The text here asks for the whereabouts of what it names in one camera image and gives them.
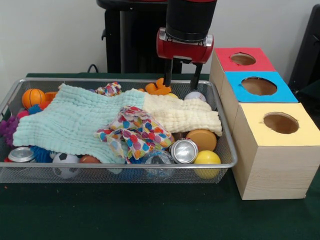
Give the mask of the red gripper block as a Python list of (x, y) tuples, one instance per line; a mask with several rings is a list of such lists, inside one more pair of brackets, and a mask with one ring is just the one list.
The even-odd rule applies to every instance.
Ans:
[(161, 27), (156, 37), (156, 52), (160, 58), (166, 59), (164, 63), (163, 83), (166, 87), (171, 85), (173, 59), (191, 61), (195, 65), (195, 72), (190, 81), (190, 89), (197, 90), (203, 64), (212, 54), (214, 37), (208, 34), (203, 41), (187, 43), (169, 37), (166, 29)]

